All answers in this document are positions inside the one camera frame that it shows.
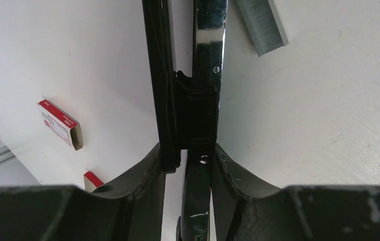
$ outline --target small cardboard box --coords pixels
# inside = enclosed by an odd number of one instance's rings
[[[76,151],[83,147],[82,130],[77,121],[46,99],[40,101],[38,105],[47,127]]]

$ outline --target table surface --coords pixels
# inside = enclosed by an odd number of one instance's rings
[[[258,58],[229,2],[218,142],[262,179],[380,184],[380,1],[275,0],[289,45]],[[192,3],[172,1],[191,75]],[[80,122],[74,151],[44,127],[49,99]],[[158,141],[139,1],[0,1],[0,138],[42,184],[107,182]],[[174,240],[183,168],[167,176]]]

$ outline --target white table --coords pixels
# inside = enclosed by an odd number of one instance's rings
[[[276,0],[290,44],[258,58],[229,3],[218,142],[280,187],[380,184],[380,2]],[[192,3],[172,2],[191,74]],[[47,98],[82,126],[74,151],[44,127]],[[158,141],[140,1],[0,1],[0,137],[43,184],[107,182]],[[167,176],[174,240],[183,168]]]

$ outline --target red and white box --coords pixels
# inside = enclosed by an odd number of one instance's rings
[[[73,118],[68,116],[49,100],[38,103],[45,125],[76,151],[83,147],[82,130]]]

